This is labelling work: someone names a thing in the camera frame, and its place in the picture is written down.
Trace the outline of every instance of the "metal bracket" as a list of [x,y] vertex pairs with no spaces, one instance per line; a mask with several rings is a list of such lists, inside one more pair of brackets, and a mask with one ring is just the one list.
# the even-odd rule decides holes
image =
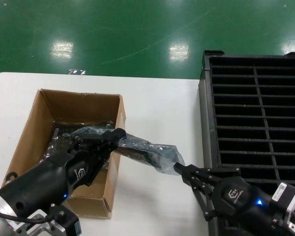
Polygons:
[[[43,219],[47,214],[42,210],[35,211],[28,219]],[[65,228],[56,221],[46,222],[44,224],[29,224],[19,223],[15,221],[8,221],[9,225],[18,236],[38,236],[42,232],[47,232],[52,236],[67,236]]]

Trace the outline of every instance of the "plastic bag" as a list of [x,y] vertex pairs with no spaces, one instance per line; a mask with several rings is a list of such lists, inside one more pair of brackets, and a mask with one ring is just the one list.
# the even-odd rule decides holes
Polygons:
[[[44,157],[47,158],[51,154],[59,151],[58,148],[70,146],[70,139],[67,137],[75,137],[81,134],[103,134],[107,130],[113,130],[112,123],[106,123],[105,127],[101,126],[85,126],[71,134],[63,134],[62,137],[52,139],[50,146],[47,149]],[[181,154],[178,152],[176,146],[152,144],[147,140],[140,139],[130,134],[126,134],[126,137],[120,140],[117,144],[118,148],[115,152],[129,157],[132,160],[140,163],[153,166],[158,172],[170,175],[178,175],[174,171],[174,164],[179,162],[184,165],[184,160]]]

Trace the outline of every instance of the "black plastic crate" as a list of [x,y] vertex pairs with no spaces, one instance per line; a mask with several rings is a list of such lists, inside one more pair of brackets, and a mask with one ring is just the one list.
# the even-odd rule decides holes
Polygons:
[[[282,180],[295,186],[295,53],[205,51],[199,94],[205,167],[240,167],[271,195]],[[249,235],[222,219],[209,234]]]

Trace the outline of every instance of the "open cardboard box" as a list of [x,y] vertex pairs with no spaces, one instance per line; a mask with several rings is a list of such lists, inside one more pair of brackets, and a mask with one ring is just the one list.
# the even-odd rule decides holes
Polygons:
[[[121,95],[39,90],[7,174],[21,175],[39,163],[55,122],[98,124],[108,120],[124,129]],[[78,216],[110,219],[119,162],[120,155],[113,152],[108,169],[101,170],[90,187],[78,187],[64,205]]]

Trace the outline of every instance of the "black wire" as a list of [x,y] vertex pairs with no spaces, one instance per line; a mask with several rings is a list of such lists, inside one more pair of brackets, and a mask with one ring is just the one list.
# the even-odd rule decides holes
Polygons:
[[13,215],[6,215],[1,212],[0,212],[0,218],[6,219],[6,220],[13,220],[17,222],[24,222],[28,224],[43,224],[53,220],[53,217],[48,217],[48,216],[46,216],[45,219],[27,219],[27,218],[17,217]]

